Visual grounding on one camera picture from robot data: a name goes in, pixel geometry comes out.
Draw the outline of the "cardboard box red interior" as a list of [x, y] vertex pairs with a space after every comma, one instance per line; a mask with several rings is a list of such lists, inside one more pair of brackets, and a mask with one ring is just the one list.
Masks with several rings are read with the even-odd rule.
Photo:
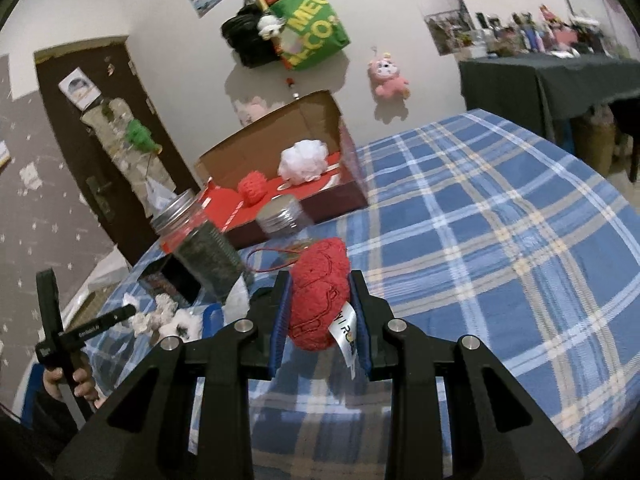
[[258, 211], [280, 195], [316, 223], [368, 206], [354, 140], [326, 90], [251, 122], [201, 155], [196, 172], [213, 194], [209, 218], [236, 248], [268, 238]]

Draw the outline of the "red white stick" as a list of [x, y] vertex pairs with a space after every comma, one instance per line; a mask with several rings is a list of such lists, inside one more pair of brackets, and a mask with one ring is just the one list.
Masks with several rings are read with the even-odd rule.
[[288, 90], [290, 90], [290, 93], [292, 94], [293, 100], [294, 101], [299, 100], [300, 94], [297, 91], [295, 80], [293, 78], [288, 78], [286, 80], [286, 84], [288, 85]]

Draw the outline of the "small jar gold beads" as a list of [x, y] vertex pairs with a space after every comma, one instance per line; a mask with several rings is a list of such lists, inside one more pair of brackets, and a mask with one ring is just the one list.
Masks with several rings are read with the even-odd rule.
[[273, 246], [302, 250], [314, 241], [308, 233], [314, 222], [292, 194], [281, 194], [270, 200], [258, 211], [256, 221]]

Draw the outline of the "dark brown door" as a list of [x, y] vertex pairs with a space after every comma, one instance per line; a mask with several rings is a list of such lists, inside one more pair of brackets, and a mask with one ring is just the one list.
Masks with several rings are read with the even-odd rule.
[[160, 161], [174, 179], [179, 193], [200, 186], [155, 113], [137, 69], [124, 44], [111, 38], [66, 44], [35, 55], [39, 90], [44, 108], [68, 168], [100, 225], [131, 264], [157, 240], [143, 206], [131, 184], [107, 155], [92, 127], [81, 121], [81, 112], [58, 88], [58, 83], [79, 68], [107, 98], [123, 98], [134, 117], [160, 142]]

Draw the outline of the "red knitted heart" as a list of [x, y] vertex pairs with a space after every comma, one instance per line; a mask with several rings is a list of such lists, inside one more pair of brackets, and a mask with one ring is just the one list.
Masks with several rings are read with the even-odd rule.
[[292, 266], [292, 302], [288, 336], [297, 348], [322, 351], [335, 340], [329, 332], [349, 300], [350, 262], [338, 237], [318, 240]]

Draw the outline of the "blue cloth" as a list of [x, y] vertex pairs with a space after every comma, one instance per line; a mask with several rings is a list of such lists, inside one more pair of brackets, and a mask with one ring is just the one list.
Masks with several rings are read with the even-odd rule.
[[202, 313], [202, 338], [216, 335], [224, 327], [224, 312], [220, 304], [210, 304]]

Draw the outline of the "white bath loofah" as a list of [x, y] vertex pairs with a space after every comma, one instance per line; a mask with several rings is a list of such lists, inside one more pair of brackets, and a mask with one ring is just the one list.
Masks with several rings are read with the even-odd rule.
[[290, 185], [318, 180], [328, 169], [329, 150], [320, 140], [301, 140], [281, 153], [280, 178]]

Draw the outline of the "tall jar dark contents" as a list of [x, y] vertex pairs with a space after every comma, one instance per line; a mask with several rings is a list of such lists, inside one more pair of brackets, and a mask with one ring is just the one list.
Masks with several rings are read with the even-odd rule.
[[198, 196], [186, 190], [151, 221], [160, 248], [176, 257], [209, 296], [225, 304], [240, 278], [253, 283], [239, 253], [209, 220]]

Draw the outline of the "red foam net ball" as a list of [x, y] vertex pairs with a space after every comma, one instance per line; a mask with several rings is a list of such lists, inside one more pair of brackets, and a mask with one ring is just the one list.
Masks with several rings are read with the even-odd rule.
[[238, 184], [238, 193], [245, 207], [258, 204], [267, 195], [266, 176], [260, 171], [251, 171]]

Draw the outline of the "blue plaid tablecloth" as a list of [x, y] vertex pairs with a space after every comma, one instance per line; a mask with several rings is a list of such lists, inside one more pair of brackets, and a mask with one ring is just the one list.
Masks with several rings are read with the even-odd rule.
[[[311, 226], [396, 316], [488, 345], [576, 451], [639, 404], [639, 214], [612, 184], [482, 110], [358, 148], [369, 207]], [[390, 383], [291, 341], [250, 383], [255, 479], [383, 479]]]

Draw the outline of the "white plastic bag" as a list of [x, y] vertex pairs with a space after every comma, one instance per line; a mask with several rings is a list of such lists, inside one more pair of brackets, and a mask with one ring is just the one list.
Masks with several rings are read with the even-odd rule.
[[169, 188], [166, 188], [165, 185], [162, 185], [150, 177], [145, 179], [145, 189], [146, 202], [149, 205], [152, 217], [156, 217], [164, 211], [166, 207], [177, 198], [174, 191], [171, 191]]

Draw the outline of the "white plush keychain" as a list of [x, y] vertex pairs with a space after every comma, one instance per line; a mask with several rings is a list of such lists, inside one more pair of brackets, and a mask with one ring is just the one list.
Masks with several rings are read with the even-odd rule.
[[273, 40], [281, 35], [285, 20], [272, 14], [263, 15], [257, 24], [258, 34], [263, 40]]

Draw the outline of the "white fluffy star clip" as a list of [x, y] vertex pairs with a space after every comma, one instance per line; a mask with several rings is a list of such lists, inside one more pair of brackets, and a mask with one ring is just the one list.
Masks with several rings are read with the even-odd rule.
[[160, 326], [158, 333], [162, 338], [178, 337], [183, 342], [199, 340], [202, 336], [202, 316], [186, 309], [176, 311], [174, 317]]

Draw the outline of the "green tote bag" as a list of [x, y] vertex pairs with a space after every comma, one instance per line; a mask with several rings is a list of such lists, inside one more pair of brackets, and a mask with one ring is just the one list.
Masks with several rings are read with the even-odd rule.
[[283, 22], [279, 52], [289, 70], [306, 70], [350, 44], [329, 0], [279, 0], [269, 8]]

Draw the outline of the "dark green covered table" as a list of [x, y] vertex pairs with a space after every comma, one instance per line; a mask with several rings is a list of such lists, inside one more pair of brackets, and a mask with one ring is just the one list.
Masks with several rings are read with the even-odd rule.
[[459, 63], [468, 110], [486, 110], [553, 142], [553, 124], [639, 96], [639, 63], [604, 54], [529, 53]]

